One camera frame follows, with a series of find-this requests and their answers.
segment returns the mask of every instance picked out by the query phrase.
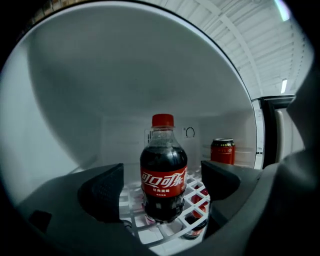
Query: refrigerator shelf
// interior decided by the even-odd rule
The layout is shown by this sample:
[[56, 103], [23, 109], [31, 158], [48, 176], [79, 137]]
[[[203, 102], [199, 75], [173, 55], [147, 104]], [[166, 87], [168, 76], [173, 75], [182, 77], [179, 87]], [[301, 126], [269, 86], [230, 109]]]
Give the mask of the refrigerator shelf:
[[[207, 219], [208, 213], [199, 209], [199, 206], [205, 202], [209, 203], [210, 196], [201, 193], [201, 191], [205, 189], [205, 186], [201, 181], [200, 169], [195, 171], [188, 170], [186, 183], [184, 209], [181, 215], [170, 224], [147, 223], [143, 209], [143, 192], [140, 183], [131, 183], [123, 188], [119, 200], [120, 219], [131, 222], [132, 234], [136, 238], [139, 238], [148, 248], [156, 249], [155, 247], [174, 240], [175, 245], [180, 244], [180, 246], [182, 246], [184, 244], [182, 246], [184, 249], [186, 247], [184, 242], [187, 242], [187, 247], [189, 247], [191, 244], [194, 245], [201, 241], [198, 237], [194, 243], [190, 243], [189, 240], [181, 236]], [[191, 198], [194, 195], [198, 195], [201, 200], [193, 203]], [[197, 211], [202, 217], [195, 223], [189, 224], [186, 222], [185, 217], [192, 211]]]

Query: refrigerator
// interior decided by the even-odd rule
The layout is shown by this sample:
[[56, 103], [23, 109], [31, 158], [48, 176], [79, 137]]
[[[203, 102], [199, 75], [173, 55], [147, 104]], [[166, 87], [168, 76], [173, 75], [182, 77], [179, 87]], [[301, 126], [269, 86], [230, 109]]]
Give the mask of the refrigerator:
[[[273, 105], [291, 102], [293, 96], [253, 98], [229, 56], [189, 20], [135, 1], [79, 1], [68, 8], [62, 3], [50, 1], [49, 14], [44, 8], [36, 13], [0, 79], [4, 188], [25, 219], [35, 210], [52, 218], [63, 210], [69, 224], [77, 223], [78, 229], [59, 218], [49, 223], [45, 234], [62, 247], [108, 252], [102, 242], [96, 247], [92, 235], [104, 232], [103, 223], [92, 218], [94, 224], [81, 227], [83, 212], [73, 218], [73, 204], [62, 202], [58, 209], [53, 202], [63, 185], [42, 194], [42, 201], [30, 201], [61, 177], [123, 164], [119, 217], [130, 222], [129, 235], [145, 248], [168, 256], [204, 239], [205, 232], [194, 240], [183, 234], [196, 226], [186, 222], [186, 215], [210, 202], [202, 193], [201, 162], [210, 160], [214, 138], [233, 138], [234, 165], [253, 169], [256, 177], [303, 149], [296, 128], [298, 146], [285, 149], [283, 131], [292, 122], [283, 110], [288, 104], [273, 112], [267, 108], [272, 100]], [[54, 11], [58, 5], [61, 9]], [[152, 135], [152, 116], [160, 113], [174, 116], [174, 135], [188, 157], [184, 209], [171, 224], [146, 222], [142, 206], [140, 155]], [[197, 204], [194, 195], [201, 197]], [[207, 218], [203, 213], [199, 223]], [[112, 236], [108, 231], [103, 239]]]

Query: cola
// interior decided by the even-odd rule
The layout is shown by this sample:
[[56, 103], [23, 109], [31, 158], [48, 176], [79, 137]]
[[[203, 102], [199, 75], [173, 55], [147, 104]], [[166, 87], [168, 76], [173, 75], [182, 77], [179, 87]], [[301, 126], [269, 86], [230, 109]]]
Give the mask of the cola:
[[[199, 209], [201, 209], [203, 212], [206, 212], [206, 206], [205, 204], [202, 204], [199, 206]], [[186, 222], [188, 222], [190, 225], [195, 223], [197, 220], [199, 220], [202, 217], [197, 211], [192, 211], [189, 213], [184, 219]], [[196, 239], [200, 234], [204, 231], [206, 225], [207, 225], [207, 219], [202, 221], [198, 226], [195, 226], [193, 229], [189, 230], [185, 234], [183, 234], [183, 237], [188, 240]]]
[[215, 138], [211, 144], [211, 161], [234, 165], [236, 146], [232, 138]]
[[154, 115], [152, 128], [140, 157], [144, 210], [155, 221], [170, 223], [184, 208], [188, 159], [175, 139], [172, 115]]

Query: white plastic panel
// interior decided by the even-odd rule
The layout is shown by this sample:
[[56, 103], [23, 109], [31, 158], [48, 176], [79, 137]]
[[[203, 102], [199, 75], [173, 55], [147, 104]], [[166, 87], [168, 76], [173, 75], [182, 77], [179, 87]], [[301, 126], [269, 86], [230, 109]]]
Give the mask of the white plastic panel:
[[[45, 97], [50, 109], [62, 112], [48, 120], [39, 107], [33, 90], [32, 79], [26, 58], [28, 44], [17, 48], [1, 74], [0, 87], [0, 163], [4, 185], [8, 188], [14, 205], [20, 203], [44, 182], [65, 175], [73, 170], [87, 168], [95, 161], [98, 153], [97, 119], [80, 113], [63, 100]], [[50, 126], [59, 122], [60, 129]], [[76, 129], [73, 135], [66, 135], [67, 127]], [[68, 150], [60, 136], [67, 139]]]
[[217, 115], [234, 109], [221, 100], [227, 96], [248, 107], [235, 69], [195, 28], [150, 6], [95, 5], [62, 11], [36, 29], [33, 77], [45, 72], [56, 90], [99, 115]]
[[276, 162], [280, 162], [287, 155], [305, 148], [300, 133], [285, 108], [275, 111], [278, 147]]

